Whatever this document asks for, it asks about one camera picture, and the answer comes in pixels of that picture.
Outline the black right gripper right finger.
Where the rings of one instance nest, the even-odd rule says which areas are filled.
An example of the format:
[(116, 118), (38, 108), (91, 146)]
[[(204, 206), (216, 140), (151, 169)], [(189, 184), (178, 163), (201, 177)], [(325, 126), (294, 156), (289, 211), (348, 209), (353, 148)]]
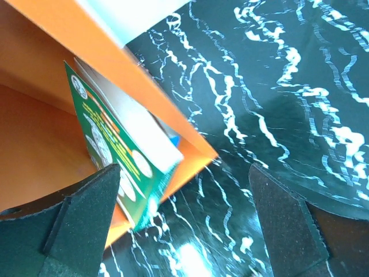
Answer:
[(368, 276), (368, 210), (248, 172), (274, 276)]

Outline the green coin cover book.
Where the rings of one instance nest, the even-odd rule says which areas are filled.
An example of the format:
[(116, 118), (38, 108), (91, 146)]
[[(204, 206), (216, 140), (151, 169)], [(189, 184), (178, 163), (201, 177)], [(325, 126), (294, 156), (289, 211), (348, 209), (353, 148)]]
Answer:
[(154, 217), (184, 156), (154, 116), (136, 100), (76, 58), (65, 63), (74, 108), (98, 169), (120, 167), (116, 202), (135, 231)]

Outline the cyan cartoon cover book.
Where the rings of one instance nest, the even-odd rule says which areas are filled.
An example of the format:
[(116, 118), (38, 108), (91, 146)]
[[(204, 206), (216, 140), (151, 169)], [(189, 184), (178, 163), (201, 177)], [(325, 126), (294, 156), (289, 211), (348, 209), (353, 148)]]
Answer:
[(180, 136), (169, 136), (169, 140), (173, 143), (174, 146), (176, 146), (177, 148), (179, 147)]

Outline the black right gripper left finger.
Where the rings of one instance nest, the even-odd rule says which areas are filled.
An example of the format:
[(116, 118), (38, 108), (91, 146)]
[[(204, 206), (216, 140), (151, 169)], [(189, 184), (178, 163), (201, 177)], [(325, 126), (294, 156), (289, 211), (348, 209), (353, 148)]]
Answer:
[(1, 276), (97, 276), (120, 180), (111, 164), (1, 212)]

